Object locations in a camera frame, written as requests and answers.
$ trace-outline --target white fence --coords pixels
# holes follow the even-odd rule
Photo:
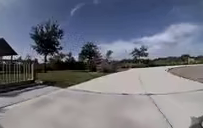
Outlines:
[[[33,79],[34,64],[32,61],[0,59],[0,85]]]

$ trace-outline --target roof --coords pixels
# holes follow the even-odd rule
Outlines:
[[[0,56],[12,56],[18,55],[12,47],[5,41],[4,38],[0,38]]]

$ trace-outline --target blue sky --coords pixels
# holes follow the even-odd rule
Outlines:
[[[49,18],[65,31],[63,52],[87,41],[116,59],[146,45],[150,57],[203,54],[203,0],[0,0],[0,37],[22,56],[37,56],[31,27]]]

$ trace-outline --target curved road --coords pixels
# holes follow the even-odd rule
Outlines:
[[[203,84],[170,67],[131,69],[1,109],[0,128],[188,128]]]

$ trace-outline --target tree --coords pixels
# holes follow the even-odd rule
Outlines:
[[[79,53],[79,60],[86,62],[90,71],[96,70],[96,61],[100,58],[98,47],[92,42],[87,42]]]
[[[145,46],[141,46],[139,49],[138,48],[134,48],[134,50],[130,53],[134,60],[140,60],[141,57],[147,57],[148,56],[148,48]]]
[[[72,53],[69,52],[67,55],[66,55],[66,60],[65,60],[66,63],[75,63],[75,58],[72,56]]]
[[[44,56],[44,72],[46,72],[47,56],[54,55],[62,49],[60,41],[64,35],[57,21],[48,20],[32,27],[30,37],[34,40],[32,48]]]
[[[106,52],[106,60],[107,60],[107,61],[110,61],[112,54],[113,54],[113,51],[112,51],[112,50],[108,50],[108,51]]]
[[[190,58],[190,55],[189,54],[183,54],[180,58],[184,63],[188,64],[188,59]]]
[[[61,62],[65,58],[65,56],[66,55],[63,53],[57,53],[57,54],[53,55],[51,58],[49,58],[49,62],[50,63]]]

